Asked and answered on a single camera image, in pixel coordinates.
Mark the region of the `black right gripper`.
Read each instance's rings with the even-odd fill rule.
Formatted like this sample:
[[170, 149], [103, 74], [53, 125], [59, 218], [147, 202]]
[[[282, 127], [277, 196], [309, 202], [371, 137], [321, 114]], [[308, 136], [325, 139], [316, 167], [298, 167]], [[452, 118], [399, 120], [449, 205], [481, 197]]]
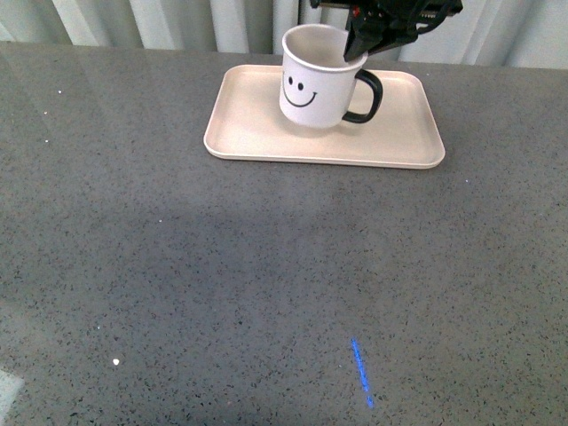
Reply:
[[[374, 55], [414, 43], [418, 35], [437, 28], [446, 18], [463, 10], [459, 0], [381, 0], [319, 1], [310, 7], [329, 7], [349, 11], [348, 32], [343, 58], [351, 62], [364, 53]], [[371, 47], [367, 48], [367, 35]]]

